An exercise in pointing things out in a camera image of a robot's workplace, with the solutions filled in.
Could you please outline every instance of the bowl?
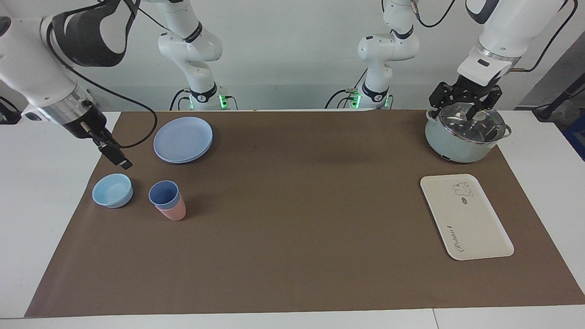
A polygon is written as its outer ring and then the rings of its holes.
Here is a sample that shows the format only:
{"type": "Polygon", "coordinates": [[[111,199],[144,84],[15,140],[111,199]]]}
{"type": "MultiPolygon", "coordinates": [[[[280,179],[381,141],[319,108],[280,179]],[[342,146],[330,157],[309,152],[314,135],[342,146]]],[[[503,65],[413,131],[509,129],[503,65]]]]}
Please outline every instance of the bowl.
{"type": "Polygon", "coordinates": [[[95,203],[108,208],[119,208],[134,194],[130,178],[124,174],[111,174],[99,180],[91,197],[95,203]]]}

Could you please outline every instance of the white wall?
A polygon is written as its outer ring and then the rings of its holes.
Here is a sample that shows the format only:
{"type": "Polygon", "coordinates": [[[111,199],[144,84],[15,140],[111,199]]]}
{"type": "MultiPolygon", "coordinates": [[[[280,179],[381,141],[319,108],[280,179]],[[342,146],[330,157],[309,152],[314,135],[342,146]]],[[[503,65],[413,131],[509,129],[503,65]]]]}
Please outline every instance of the white wall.
{"type": "MultiPolygon", "coordinates": [[[[4,0],[14,16],[59,13],[91,0],[4,0]]],[[[421,0],[421,15],[432,23],[450,0],[421,0]]],[[[455,82],[456,69],[481,33],[467,15],[464,1],[434,29],[415,25],[421,39],[419,55],[394,63],[391,93],[394,108],[428,108],[428,96],[441,82],[455,82]]],[[[224,46],[220,61],[211,63],[218,83],[237,97],[241,108],[322,108],[329,96],[352,87],[365,69],[357,56],[363,36],[385,33],[380,1],[350,0],[193,0],[198,18],[224,46]]],[[[142,8],[160,19],[155,5],[142,8]]],[[[565,8],[537,38],[520,66],[532,66],[542,48],[566,17],[565,8]]],[[[500,85],[499,109],[513,109],[557,59],[585,30],[585,6],[559,36],[541,66],[533,73],[510,74],[500,85]]],[[[167,109],[174,92],[187,83],[157,48],[163,32],[139,15],[130,33],[129,50],[115,68],[83,69],[91,78],[155,109],[167,109]]],[[[112,98],[100,98],[104,110],[135,109],[112,98]]]]}

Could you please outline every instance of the black cable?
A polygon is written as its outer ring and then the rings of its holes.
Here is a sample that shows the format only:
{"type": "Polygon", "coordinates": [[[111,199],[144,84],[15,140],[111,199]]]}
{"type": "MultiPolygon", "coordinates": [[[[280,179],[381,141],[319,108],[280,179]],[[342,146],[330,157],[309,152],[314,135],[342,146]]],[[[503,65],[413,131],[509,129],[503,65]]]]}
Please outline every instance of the black cable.
{"type": "MultiPolygon", "coordinates": [[[[359,80],[356,82],[356,85],[353,86],[353,89],[357,88],[357,85],[360,84],[360,81],[364,78],[364,76],[366,75],[367,69],[364,70],[364,73],[362,73],[362,76],[359,78],[359,80]]],[[[343,107],[345,108],[347,106],[347,100],[345,101],[345,103],[343,104],[343,107]]]]}
{"type": "Polygon", "coordinates": [[[337,107],[336,107],[336,108],[339,108],[339,106],[341,105],[341,102],[345,101],[345,102],[346,102],[345,104],[347,104],[347,101],[351,101],[352,99],[353,99],[353,97],[346,97],[346,98],[342,98],[342,99],[339,101],[339,103],[337,104],[337,107]]]}
{"type": "Polygon", "coordinates": [[[186,90],[186,89],[181,89],[181,90],[177,91],[177,93],[176,93],[176,94],[175,94],[175,96],[173,97],[173,100],[171,101],[171,106],[169,106],[169,107],[168,107],[168,110],[169,110],[169,111],[172,111],[172,110],[173,110],[173,106],[175,106],[175,101],[177,100],[177,98],[179,97],[179,95],[180,95],[182,92],[187,92],[187,90],[186,90]]]}
{"type": "Polygon", "coordinates": [[[181,110],[181,101],[183,101],[183,100],[188,100],[188,101],[191,101],[191,99],[190,99],[189,97],[182,97],[182,98],[179,100],[179,104],[177,105],[177,107],[178,107],[179,111],[181,110]]]}
{"type": "Polygon", "coordinates": [[[521,70],[520,72],[526,72],[526,73],[527,72],[532,72],[532,71],[534,71],[540,65],[542,59],[545,57],[546,52],[548,51],[548,49],[550,48],[550,46],[552,45],[552,43],[555,41],[556,37],[565,28],[565,26],[567,25],[567,23],[569,23],[569,21],[571,20],[571,18],[573,18],[573,16],[575,15],[575,12],[577,12],[577,7],[579,6],[579,2],[577,0],[573,0],[573,3],[574,3],[573,10],[571,11],[571,13],[567,17],[567,19],[565,19],[565,21],[563,22],[563,24],[559,27],[559,29],[555,32],[555,34],[552,36],[552,38],[549,40],[548,44],[546,45],[545,49],[542,51],[540,57],[538,57],[538,60],[536,61],[536,63],[534,64],[534,66],[532,68],[527,69],[527,70],[521,70]]]}
{"type": "MultiPolygon", "coordinates": [[[[571,98],[573,98],[573,97],[577,97],[577,96],[578,96],[579,94],[581,94],[583,91],[585,91],[585,88],[583,88],[583,89],[581,89],[580,91],[578,91],[578,92],[574,93],[573,95],[571,95],[569,98],[567,98],[565,101],[563,101],[563,103],[564,103],[564,102],[566,102],[566,101],[568,101],[568,100],[570,100],[570,99],[571,99],[571,98]]],[[[540,105],[540,106],[537,106],[537,107],[532,107],[532,108],[529,108],[529,109],[530,109],[530,110],[535,110],[535,109],[539,109],[539,108],[541,108],[541,107],[547,107],[547,106],[549,106],[549,105],[551,105],[551,104],[552,104],[552,103],[543,104],[543,105],[540,105]]]]}
{"type": "Polygon", "coordinates": [[[8,105],[12,106],[12,108],[13,108],[13,109],[15,109],[15,110],[17,110],[17,111],[18,111],[18,109],[16,108],[16,105],[14,105],[12,102],[10,102],[9,100],[7,100],[6,98],[4,98],[4,97],[0,96],[0,100],[3,100],[3,101],[4,101],[4,103],[6,103],[6,104],[8,104],[8,105]]]}
{"type": "Polygon", "coordinates": [[[102,2],[103,1],[98,0],[98,3],[95,4],[95,5],[91,5],[91,6],[87,6],[87,7],[83,7],[83,8],[79,8],[79,9],[75,9],[75,10],[72,10],[72,11],[67,11],[67,12],[64,12],[63,14],[65,14],[66,16],[69,16],[69,15],[72,15],[74,13],[80,13],[82,11],[99,8],[102,5],[104,5],[102,2]]]}
{"type": "Polygon", "coordinates": [[[417,17],[418,22],[422,26],[424,26],[426,28],[434,28],[435,26],[437,26],[437,25],[441,24],[441,22],[443,22],[443,20],[445,19],[445,17],[447,17],[447,14],[449,14],[449,12],[451,11],[451,8],[453,7],[454,4],[455,4],[455,0],[452,0],[451,1],[451,4],[447,8],[447,11],[445,11],[445,13],[443,14],[443,17],[441,17],[441,19],[438,22],[434,23],[433,25],[424,24],[423,21],[422,21],[422,19],[421,19],[421,14],[419,12],[415,12],[415,16],[417,17]]]}
{"type": "Polygon", "coordinates": [[[581,94],[583,91],[585,91],[585,88],[583,88],[580,91],[574,93],[573,95],[571,95],[571,97],[567,98],[567,100],[570,100],[571,98],[576,97],[577,95],[581,94]]]}
{"type": "Polygon", "coordinates": [[[112,95],[114,95],[114,96],[116,96],[116,97],[118,97],[118,98],[121,98],[121,99],[123,99],[123,100],[125,100],[125,101],[127,101],[127,102],[131,102],[131,103],[133,103],[133,104],[136,104],[136,105],[138,105],[138,106],[140,106],[140,107],[142,107],[142,108],[145,108],[145,109],[147,109],[147,110],[148,110],[150,113],[152,113],[152,116],[153,116],[153,118],[154,118],[154,122],[153,122],[152,129],[150,130],[150,132],[149,132],[149,133],[148,133],[148,134],[147,134],[147,135],[146,135],[144,138],[142,138],[141,140],[139,140],[138,142],[136,142],[136,143],[134,143],[134,144],[130,144],[130,145],[119,145],[119,147],[120,147],[121,149],[129,149],[129,148],[133,148],[133,147],[135,147],[135,146],[138,146],[138,145],[142,144],[142,143],[143,143],[144,141],[146,141],[146,140],[147,140],[149,137],[151,137],[151,136],[152,136],[152,134],[153,134],[153,132],[156,130],[156,126],[157,126],[157,125],[158,125],[158,123],[159,123],[159,118],[158,118],[158,116],[156,115],[156,112],[154,112],[154,111],[153,111],[153,110],[152,110],[150,107],[146,106],[145,104],[142,104],[142,103],[141,103],[141,102],[139,102],[139,101],[135,101],[135,100],[133,100],[133,99],[131,99],[131,98],[129,98],[129,97],[126,97],[126,96],[124,96],[124,95],[120,95],[120,94],[118,94],[117,92],[115,92],[115,91],[112,91],[112,90],[110,90],[110,89],[108,89],[108,88],[106,88],[106,87],[104,87],[104,86],[102,86],[102,85],[100,85],[100,84],[98,84],[98,83],[96,83],[96,82],[92,81],[91,79],[87,78],[86,76],[84,76],[83,74],[79,73],[78,71],[76,71],[75,69],[73,69],[71,66],[69,66],[69,64],[67,64],[67,63],[66,63],[66,62],[65,62],[65,61],[64,61],[64,60],[63,60],[63,59],[62,59],[62,58],[61,58],[61,57],[60,57],[60,56],[57,54],[57,52],[55,51],[55,48],[53,48],[53,43],[51,42],[51,31],[52,31],[52,30],[53,30],[53,23],[49,23],[49,28],[47,28],[47,45],[48,45],[48,47],[49,47],[49,50],[51,50],[51,53],[53,54],[53,56],[55,56],[55,58],[56,58],[56,59],[57,59],[57,60],[58,60],[58,61],[59,61],[59,62],[60,62],[60,63],[61,63],[61,64],[62,64],[62,65],[65,67],[65,68],[67,68],[68,70],[70,70],[71,72],[73,72],[73,73],[74,73],[75,75],[77,75],[79,78],[82,78],[82,79],[83,79],[83,80],[85,80],[86,82],[88,82],[88,83],[90,83],[90,84],[92,84],[92,85],[94,85],[94,86],[98,87],[99,89],[101,89],[101,90],[103,90],[103,91],[106,91],[106,92],[108,92],[108,93],[110,93],[110,94],[112,94],[112,95]]]}
{"type": "Polygon", "coordinates": [[[333,94],[333,96],[331,96],[331,98],[330,98],[330,99],[327,101],[327,104],[325,104],[325,108],[329,107],[329,104],[330,104],[330,103],[331,103],[331,101],[332,101],[332,100],[335,98],[335,96],[337,96],[337,95],[339,95],[339,94],[341,94],[341,93],[343,93],[343,92],[347,92],[347,91],[345,91],[345,89],[341,89],[341,90],[339,90],[339,91],[336,91],[336,92],[333,94]]]}
{"type": "Polygon", "coordinates": [[[150,18],[150,20],[152,20],[154,23],[156,23],[156,25],[160,26],[161,28],[167,30],[167,31],[171,31],[169,30],[166,26],[162,25],[161,23],[159,23],[157,20],[155,20],[152,16],[150,16],[147,12],[145,12],[144,10],[142,10],[142,8],[138,8],[138,10],[140,10],[141,13],[145,14],[146,17],[150,18]]]}
{"type": "Polygon", "coordinates": [[[390,102],[390,108],[392,109],[392,105],[394,105],[394,95],[389,95],[388,97],[392,97],[392,101],[390,102]]]}
{"type": "Polygon", "coordinates": [[[226,96],[226,99],[231,98],[233,99],[233,102],[236,103],[236,110],[240,110],[240,108],[238,107],[238,101],[236,100],[236,98],[234,96],[226,96]]]}

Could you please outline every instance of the brown mat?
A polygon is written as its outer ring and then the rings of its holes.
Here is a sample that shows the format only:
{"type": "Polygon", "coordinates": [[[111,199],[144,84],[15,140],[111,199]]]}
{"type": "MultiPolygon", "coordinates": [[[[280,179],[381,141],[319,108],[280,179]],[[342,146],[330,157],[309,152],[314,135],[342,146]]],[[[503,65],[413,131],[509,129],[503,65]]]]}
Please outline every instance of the brown mat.
{"type": "MultiPolygon", "coordinates": [[[[117,171],[101,159],[27,317],[585,304],[500,150],[440,159],[422,111],[159,115],[206,119],[209,152],[173,165],[152,139],[128,150],[135,194],[117,210],[91,198],[117,171]],[[419,181],[455,173],[479,179],[512,257],[446,253],[419,181]],[[163,179],[180,186],[182,222],[148,201],[163,179]]],[[[114,135],[137,140],[151,120],[124,113],[114,135]]]]}

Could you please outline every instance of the green indicator light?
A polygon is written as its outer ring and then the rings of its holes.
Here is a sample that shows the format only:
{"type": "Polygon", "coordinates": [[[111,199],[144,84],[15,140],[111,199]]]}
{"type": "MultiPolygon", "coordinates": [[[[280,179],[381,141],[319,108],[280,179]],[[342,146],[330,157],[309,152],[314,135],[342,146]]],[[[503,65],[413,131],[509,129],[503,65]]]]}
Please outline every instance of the green indicator light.
{"type": "Polygon", "coordinates": [[[352,107],[358,108],[360,106],[360,100],[362,100],[361,95],[358,95],[356,98],[354,98],[354,101],[352,102],[352,107]]]}
{"type": "Polygon", "coordinates": [[[219,95],[219,102],[221,102],[221,108],[228,107],[228,102],[223,95],[219,95]]]}

